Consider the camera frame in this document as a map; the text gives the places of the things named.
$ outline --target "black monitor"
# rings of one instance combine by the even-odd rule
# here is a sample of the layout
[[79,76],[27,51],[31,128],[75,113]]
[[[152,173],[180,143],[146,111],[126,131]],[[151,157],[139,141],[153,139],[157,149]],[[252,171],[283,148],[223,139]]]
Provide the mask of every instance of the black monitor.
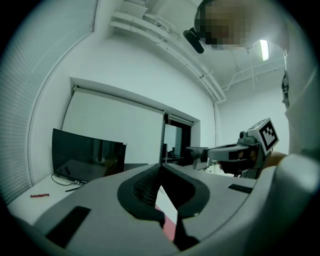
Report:
[[58,129],[52,132],[55,174],[74,181],[92,180],[124,171],[127,144],[85,137]]

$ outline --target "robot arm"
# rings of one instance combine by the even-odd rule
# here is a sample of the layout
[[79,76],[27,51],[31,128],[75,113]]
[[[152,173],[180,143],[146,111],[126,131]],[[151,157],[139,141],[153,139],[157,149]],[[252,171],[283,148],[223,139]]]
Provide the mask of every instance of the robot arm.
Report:
[[276,130],[270,118],[267,118],[248,130],[241,131],[237,143],[211,148],[207,155],[211,160],[217,161],[225,173],[257,179],[278,142]]

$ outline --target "white desk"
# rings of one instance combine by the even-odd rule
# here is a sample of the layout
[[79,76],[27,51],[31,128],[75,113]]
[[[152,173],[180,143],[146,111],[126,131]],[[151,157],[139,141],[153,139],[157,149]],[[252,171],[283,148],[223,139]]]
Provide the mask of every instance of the white desk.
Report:
[[[70,184],[69,181],[65,179],[53,176],[53,179],[61,184]],[[40,181],[38,184],[34,185],[22,195],[20,195],[17,199],[12,201],[8,206],[9,212],[26,221],[30,225],[34,225],[37,219],[51,206],[61,201],[71,193],[65,192],[66,190],[71,190],[79,187],[79,185],[69,185],[62,186],[55,183],[51,179],[51,175],[46,177],[44,180]],[[41,195],[41,194],[49,194],[49,196],[44,197],[30,197],[30,195]]]

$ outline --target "window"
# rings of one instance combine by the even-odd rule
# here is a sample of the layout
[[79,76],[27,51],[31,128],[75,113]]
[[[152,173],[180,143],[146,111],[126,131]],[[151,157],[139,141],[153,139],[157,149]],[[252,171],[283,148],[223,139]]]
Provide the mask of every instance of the window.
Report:
[[161,163],[172,163],[183,166],[186,148],[190,147],[191,126],[170,120],[168,115],[164,115],[164,118]]

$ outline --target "white pipe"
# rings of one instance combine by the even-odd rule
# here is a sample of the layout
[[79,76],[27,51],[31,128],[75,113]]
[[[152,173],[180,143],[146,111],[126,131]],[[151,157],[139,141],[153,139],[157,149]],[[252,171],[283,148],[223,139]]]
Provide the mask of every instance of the white pipe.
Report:
[[160,23],[162,26],[164,26],[168,31],[172,31],[173,33],[175,33],[176,35],[178,35],[180,37],[180,35],[176,32],[176,26],[173,25],[172,23],[170,23],[169,21],[167,20],[164,20],[158,16],[155,16],[155,15],[152,15],[152,14],[149,14],[149,13],[145,13],[143,15],[144,17],[147,17],[155,22],[158,22]]
[[213,73],[213,71],[211,71],[210,73],[205,74],[203,77],[200,77],[200,78],[199,78],[199,81],[200,81],[201,79],[203,79],[203,78],[206,78],[207,76],[209,76],[209,74],[212,74],[212,73]]
[[218,101],[216,101],[215,103],[221,104],[221,103],[224,103],[226,100],[227,100],[227,97],[224,98],[224,99],[218,100]]
[[[178,41],[176,38],[174,38],[172,35],[168,34],[167,32],[165,32],[163,29],[145,21],[142,19],[139,19],[137,17],[125,14],[125,13],[121,13],[121,12],[114,12],[112,15],[114,18],[117,19],[121,19],[121,20],[125,20],[131,23],[135,23],[139,26],[143,26],[146,29],[149,29],[157,34],[159,34],[160,36],[164,37],[165,39],[169,40],[171,43],[173,43],[175,46],[177,46],[181,51],[183,51],[183,53],[185,53],[193,62],[195,62],[198,66],[200,66],[202,69],[204,69],[204,73],[208,74],[209,71],[208,69],[199,62],[199,60],[197,58],[195,58],[195,56],[193,56],[192,54],[189,53],[189,50],[187,48],[185,48],[185,46]],[[220,94],[222,95],[222,98],[225,98],[225,94],[222,91],[221,87],[219,86],[218,82],[216,81],[216,79],[211,75],[209,75],[210,79],[213,81],[214,86],[216,87],[216,90],[218,90],[220,92]]]
[[238,61],[238,59],[237,59],[234,51],[232,50],[231,53],[232,53],[232,55],[233,55],[233,57],[234,57],[234,60],[235,60],[235,62],[236,62],[236,64],[237,64],[237,66],[238,66],[238,69],[239,69],[239,71],[240,71],[240,70],[241,70],[241,67],[240,67],[239,61]]
[[[134,27],[134,26],[131,26],[131,25],[128,25],[128,24],[123,24],[123,23],[118,22],[118,21],[111,21],[110,25],[113,26],[113,27],[122,28],[122,29],[125,29],[125,30],[128,30],[128,31],[140,34],[142,36],[145,36],[145,37],[151,39],[152,41],[155,42],[155,44],[157,46],[161,47],[163,50],[166,50],[168,53],[170,53],[172,56],[174,56],[177,60],[179,60],[182,64],[184,64],[195,76],[197,76],[198,78],[202,76],[201,72],[196,67],[194,67],[187,59],[185,59],[184,57],[179,55],[172,47],[170,47],[169,45],[165,44],[163,41],[161,41],[157,37],[155,37],[153,35],[150,35],[149,33],[145,32],[145,31],[143,31],[143,30],[141,30],[141,29],[139,29],[137,27]],[[205,86],[205,88],[208,90],[208,92],[210,93],[211,97],[213,99],[215,99],[215,97],[211,93],[211,90],[209,89],[210,86],[211,86],[209,84],[209,82],[206,81],[206,80],[203,80],[201,82]],[[218,96],[217,92],[214,90],[213,93],[216,95],[217,100],[219,100],[220,97]]]
[[275,72],[270,73],[268,76],[262,76],[262,77],[257,77],[257,76],[256,76],[256,81],[258,80],[258,82],[260,82],[260,81],[263,81],[263,80],[265,80],[265,79],[270,79],[270,78],[273,78],[273,77],[275,77],[275,76],[278,76],[279,73],[280,73],[280,71],[283,71],[283,70],[277,70],[277,71],[275,71]]
[[[263,71],[260,71],[260,72],[256,72],[256,73],[255,73],[255,77],[258,77],[258,76],[263,75],[263,74],[267,74],[267,73],[269,73],[269,72],[273,72],[273,71],[275,71],[275,70],[284,69],[284,68],[285,68],[285,66],[271,67],[271,68],[269,68],[269,69],[266,69],[266,70],[263,70]],[[250,79],[251,77],[252,77],[251,74],[250,74],[250,75],[246,75],[245,77],[242,77],[242,78],[240,78],[240,79],[238,79],[238,80],[235,80],[232,84],[233,84],[233,85],[238,84],[238,83],[240,83],[240,82],[243,82],[243,81],[245,81],[245,80]]]
[[213,84],[215,85],[215,87],[217,88],[219,93],[221,94],[222,102],[225,102],[227,100],[227,98],[226,98],[226,95],[225,95],[224,91],[222,90],[222,88],[218,84],[218,81],[215,79],[215,77],[212,74],[209,74],[209,78],[213,81]]
[[220,112],[219,112],[219,107],[218,107],[218,103],[214,103],[213,104],[213,108],[214,108],[214,113],[215,113],[215,123],[216,123],[216,128],[215,128],[215,132],[216,132],[216,146],[220,145],[220,139],[221,139],[221,134],[220,134]]
[[[265,66],[265,65],[268,65],[268,64],[271,64],[271,63],[278,62],[280,59],[282,59],[282,58],[278,58],[278,59],[273,60],[273,61],[270,61],[270,62],[268,62],[268,63],[263,63],[263,64],[255,65],[255,66],[253,66],[253,69],[254,69],[254,68],[258,68],[258,67],[262,67],[262,66]],[[271,72],[271,71],[274,71],[274,70],[277,70],[277,69],[284,69],[284,68],[285,68],[285,65],[284,65],[284,64],[281,64],[281,65],[279,65],[279,66],[271,67],[271,68],[266,69],[266,70],[263,70],[263,71],[261,71],[261,72],[257,72],[257,73],[255,73],[255,76],[257,77],[257,76],[260,76],[260,75],[269,73],[269,72]],[[235,72],[234,75],[233,75],[233,77],[232,77],[231,82],[228,84],[227,87],[223,88],[222,90],[223,90],[223,91],[227,91],[227,90],[229,90],[229,88],[230,88],[232,85],[235,85],[235,84],[237,84],[237,83],[240,83],[240,82],[243,82],[243,81],[245,81],[245,80],[247,80],[247,79],[250,79],[251,76],[247,75],[247,76],[242,77],[242,78],[240,78],[239,80],[236,80],[236,81],[235,81],[235,78],[236,78],[237,75],[239,75],[239,74],[241,74],[241,73],[243,73],[243,72],[250,71],[250,70],[251,70],[251,76],[252,76],[252,69],[251,69],[251,68],[247,68],[247,69],[244,69],[244,70],[242,70],[242,71]]]
[[252,67],[252,60],[249,54],[249,50],[247,50],[248,52],[248,56],[249,56],[249,60],[250,60],[250,65],[251,65],[251,74],[252,74],[252,89],[255,90],[255,75],[254,75],[254,68]]

